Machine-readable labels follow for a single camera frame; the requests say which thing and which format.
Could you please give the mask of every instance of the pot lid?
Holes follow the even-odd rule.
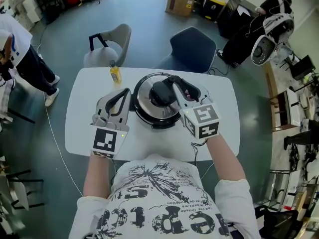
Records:
[[[179,112],[180,107],[177,100],[175,100],[170,105],[160,107],[158,105],[155,105],[150,98],[150,91],[153,87],[153,84],[155,82],[160,82],[169,76],[170,74],[166,73],[154,73],[147,75],[145,77],[146,79],[143,78],[141,79],[140,83],[138,83],[138,85],[140,84],[140,87],[138,89],[137,99],[143,111],[146,112],[149,116],[164,120],[173,117]]]

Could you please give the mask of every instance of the dark blue chair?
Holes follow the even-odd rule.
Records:
[[[212,66],[216,43],[195,27],[189,27],[170,39],[172,52],[156,68],[205,73]]]

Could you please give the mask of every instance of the table leg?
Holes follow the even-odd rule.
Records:
[[[11,113],[11,114],[13,114],[13,115],[16,115],[17,117],[19,117],[19,118],[21,118],[21,119],[23,119],[23,120],[25,120],[25,121],[27,121],[27,122],[30,122],[30,123],[32,123],[32,124],[35,124],[35,121],[33,121],[33,120],[31,120],[31,119],[29,119],[29,118],[27,118],[27,117],[21,115],[20,113],[15,112],[14,110],[12,110],[12,109],[10,109],[10,108],[8,108],[8,112]]]

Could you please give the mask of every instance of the white sneaker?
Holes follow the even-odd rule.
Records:
[[[60,77],[55,75],[55,78],[54,78],[54,81],[53,82],[50,82],[50,84],[53,86],[54,84],[57,84],[60,80]]]
[[[51,96],[47,96],[46,100],[45,100],[45,106],[49,107],[51,104],[53,104],[55,98],[57,97],[57,95],[59,94],[60,90],[57,88],[56,92],[54,94],[52,94]]]

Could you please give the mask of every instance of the white table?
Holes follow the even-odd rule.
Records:
[[[97,101],[115,89],[130,88],[132,94],[137,82],[147,74],[166,72],[179,75],[196,86],[203,85],[221,114],[220,132],[235,153],[239,152],[239,114],[236,96],[231,81],[224,77],[181,71],[148,68],[121,68],[122,82],[114,83],[110,68],[83,68],[74,82],[65,120],[65,147],[70,153],[89,156],[91,144],[89,127],[95,113]],[[180,161],[194,161],[194,150],[190,146],[195,138],[181,121],[169,129],[150,130],[135,112],[129,112],[127,125],[130,131],[115,159],[138,160],[152,153]],[[197,160],[211,160],[205,146],[198,148]]]

